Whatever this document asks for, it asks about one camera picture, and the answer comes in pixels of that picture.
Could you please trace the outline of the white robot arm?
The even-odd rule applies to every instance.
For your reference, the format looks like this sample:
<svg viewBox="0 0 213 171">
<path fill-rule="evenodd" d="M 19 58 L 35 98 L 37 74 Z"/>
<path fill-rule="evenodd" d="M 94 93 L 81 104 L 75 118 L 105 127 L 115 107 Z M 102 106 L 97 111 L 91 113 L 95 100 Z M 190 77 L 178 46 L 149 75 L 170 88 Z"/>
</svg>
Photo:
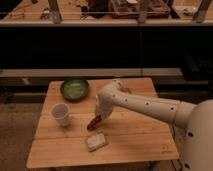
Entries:
<svg viewBox="0 0 213 171">
<path fill-rule="evenodd" d="M 122 91 L 114 79 L 96 95 L 95 115 L 105 120 L 115 106 L 144 114 L 186 130 L 182 171 L 213 171 L 213 99 L 199 104 Z"/>
</svg>

